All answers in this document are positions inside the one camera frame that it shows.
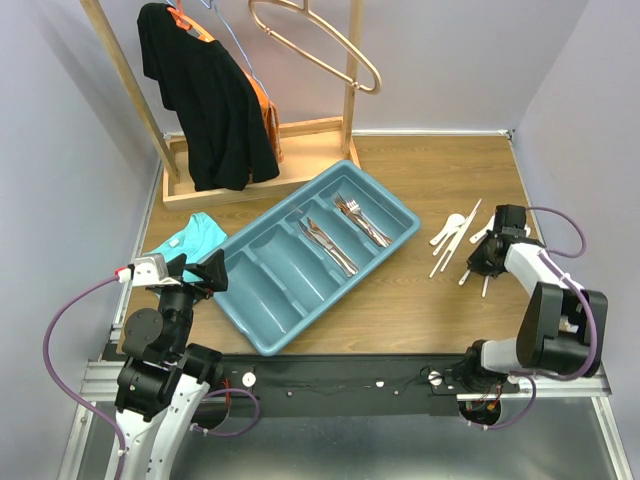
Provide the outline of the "silver knife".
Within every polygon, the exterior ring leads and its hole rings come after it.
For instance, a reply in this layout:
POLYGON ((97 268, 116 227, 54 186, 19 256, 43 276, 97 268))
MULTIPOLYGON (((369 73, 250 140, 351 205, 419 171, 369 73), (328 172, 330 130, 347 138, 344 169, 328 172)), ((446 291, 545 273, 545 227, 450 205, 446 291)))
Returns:
POLYGON ((301 220, 298 220, 297 224, 302 233, 312 243, 324 250, 341 267, 348 278, 352 277, 358 272, 357 266, 353 262, 347 260, 346 257, 339 252, 338 248, 333 243, 327 241, 322 235, 311 230, 301 220))

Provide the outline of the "silver fork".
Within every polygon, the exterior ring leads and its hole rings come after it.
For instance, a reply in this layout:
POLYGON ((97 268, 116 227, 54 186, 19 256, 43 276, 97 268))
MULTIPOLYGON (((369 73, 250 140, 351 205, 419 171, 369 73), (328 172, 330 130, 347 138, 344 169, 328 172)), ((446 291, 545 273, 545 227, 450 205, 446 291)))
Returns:
POLYGON ((386 248, 392 240, 381 230, 379 230, 364 214, 360 205, 355 199, 346 201, 349 218, 359 226, 378 246, 386 248))

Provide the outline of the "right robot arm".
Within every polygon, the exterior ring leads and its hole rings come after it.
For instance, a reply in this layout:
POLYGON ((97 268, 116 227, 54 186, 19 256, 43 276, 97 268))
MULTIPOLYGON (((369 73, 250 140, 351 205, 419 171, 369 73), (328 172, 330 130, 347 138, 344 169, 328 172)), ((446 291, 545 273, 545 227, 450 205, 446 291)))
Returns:
POLYGON ((552 259, 569 258, 569 253, 527 236, 529 210, 497 206, 490 227, 467 259, 468 275, 496 278, 509 273, 529 297, 516 337, 477 340, 467 348, 454 377, 474 392, 516 375, 556 381, 589 378, 601 365, 608 299, 573 280, 552 259))

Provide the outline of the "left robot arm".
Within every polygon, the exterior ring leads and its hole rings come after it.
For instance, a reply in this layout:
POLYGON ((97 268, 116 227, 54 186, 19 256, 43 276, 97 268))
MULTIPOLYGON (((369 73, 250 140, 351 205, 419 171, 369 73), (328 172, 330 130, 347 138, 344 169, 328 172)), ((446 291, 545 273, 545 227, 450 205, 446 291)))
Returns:
POLYGON ((190 342, 194 306, 228 288, 225 253, 190 263, 155 253, 117 270, 119 282, 157 294, 124 325, 126 361, 117 377, 118 430, 107 470, 115 479, 166 479, 189 420, 223 376, 222 355, 190 342))

